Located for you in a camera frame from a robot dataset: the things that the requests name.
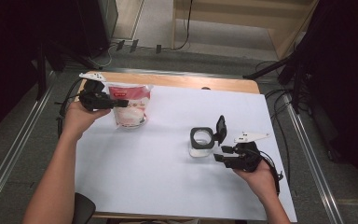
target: plastic bag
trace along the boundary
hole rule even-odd
[[[128,129],[138,128],[147,121],[145,110],[150,100],[152,85],[108,83],[112,99],[129,100],[127,107],[114,107],[116,125]]]

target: table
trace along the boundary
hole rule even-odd
[[[268,132],[270,138],[257,145],[272,157],[278,171],[283,170],[267,104],[254,81],[102,74],[109,82],[155,87],[146,109],[146,125],[130,131],[117,129],[113,116],[108,115],[96,120],[78,142],[76,192],[95,202],[96,217],[266,218],[261,203],[243,180],[214,161],[212,155],[195,159],[188,153],[191,127],[214,129],[218,115],[223,114],[228,129],[224,144],[232,145],[241,131]],[[212,90],[200,90],[205,86]],[[226,100],[220,102],[221,96]],[[232,109],[226,106],[230,101],[242,103]],[[247,116],[236,120],[239,111],[246,111]],[[263,119],[255,122],[258,116]],[[282,204],[296,221],[285,178],[280,184]]]
[[[191,20],[267,28],[280,60],[287,56],[301,32],[307,30],[317,3],[318,0],[197,0],[193,2]],[[187,20],[189,7],[190,0],[173,1],[173,49],[175,20]]]

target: black cable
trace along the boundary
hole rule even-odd
[[[274,111],[274,114],[270,117],[272,126],[273,126],[274,123],[275,123],[276,117],[277,117],[279,114],[281,114],[281,113],[284,111],[284,109],[285,109],[287,106],[289,106],[289,105],[290,105],[290,102],[289,102],[289,103],[285,103],[285,104],[281,105],[276,111]]]
[[[269,161],[272,163],[272,165],[276,167],[274,160],[269,156],[269,154],[265,153],[264,151],[260,151],[260,154],[264,154],[264,157],[267,157]]]
[[[263,64],[263,63],[276,63],[276,62],[275,62],[275,61],[264,61],[264,62],[258,63],[258,64],[255,66],[255,72],[258,72],[258,71],[257,71],[258,66],[260,66],[260,65]]]
[[[291,173],[291,172],[290,172],[290,153],[289,153],[289,146],[288,146],[288,144],[287,144],[286,135],[285,135],[284,132],[283,132],[283,128],[282,128],[281,122],[280,122],[279,119],[278,119],[277,108],[276,108],[276,105],[277,105],[277,103],[279,102],[280,98],[283,97],[285,94],[286,94],[286,92],[282,93],[282,94],[275,100],[275,103],[274,103],[274,112],[275,112],[275,114],[276,114],[276,115],[275,115],[275,119],[277,120],[279,129],[280,129],[281,134],[282,134],[284,146],[285,146],[285,148],[286,148],[287,182],[288,182],[289,187],[290,187],[290,173]]]
[[[61,105],[60,107],[60,111],[59,111],[59,116],[56,118],[58,124],[57,124],[57,132],[58,132],[58,138],[60,138],[61,134],[62,134],[62,127],[63,127],[63,120],[65,119],[65,113],[66,113],[66,107],[67,107],[67,104],[68,104],[68,100],[71,99],[71,98],[74,98],[74,97],[77,97],[77,95],[75,96],[70,96],[70,94],[72,93],[72,91],[74,90],[75,88],[75,85],[80,82],[81,80],[83,80],[83,78],[79,78],[78,80],[76,80],[74,82],[74,84],[72,84],[71,88],[69,89],[69,91],[66,93],[66,96],[65,96],[65,99],[63,100],[62,103],[56,103],[56,104],[59,104]]]
[[[302,111],[308,112],[309,108],[310,108],[309,103],[310,103],[310,97],[308,95],[300,95],[298,97],[298,105],[297,105],[297,107],[298,107],[298,109],[300,109]]]
[[[190,32],[189,32],[189,28],[190,28],[190,17],[191,17],[191,8],[193,6],[193,0],[190,1],[190,9],[188,10],[188,18],[187,18],[187,29],[186,29],[186,40],[185,43],[183,43],[183,45],[179,48],[175,48],[173,50],[179,50],[182,49],[185,44],[187,43],[188,37],[190,36]]]
[[[273,91],[269,91],[265,94],[266,100],[273,94],[280,92],[280,91],[292,91],[292,90],[273,90]]]

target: wooden table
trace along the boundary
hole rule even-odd
[[[267,28],[278,58],[282,59],[301,32],[307,30],[317,3],[318,0],[197,0],[193,2],[191,20]],[[176,19],[187,20],[189,7],[190,0],[173,1],[173,49]]]
[[[101,72],[108,82],[153,84],[159,86],[172,86],[201,89],[208,87],[216,91],[239,91],[248,93],[260,93],[257,83],[247,79],[226,79],[218,77],[195,77],[161,74],[139,73],[111,73]]]

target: white sheet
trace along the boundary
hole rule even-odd
[[[245,181],[213,154],[192,158],[188,152],[190,130],[215,132],[224,115],[223,146],[234,146],[243,131],[270,133],[257,146],[284,174],[264,95],[161,86],[151,94],[148,121],[141,128],[116,128],[110,113],[83,134],[77,144],[76,191],[95,202],[97,212],[266,220]],[[221,153],[217,143],[213,151]],[[282,205],[296,222],[286,178],[280,186]]]

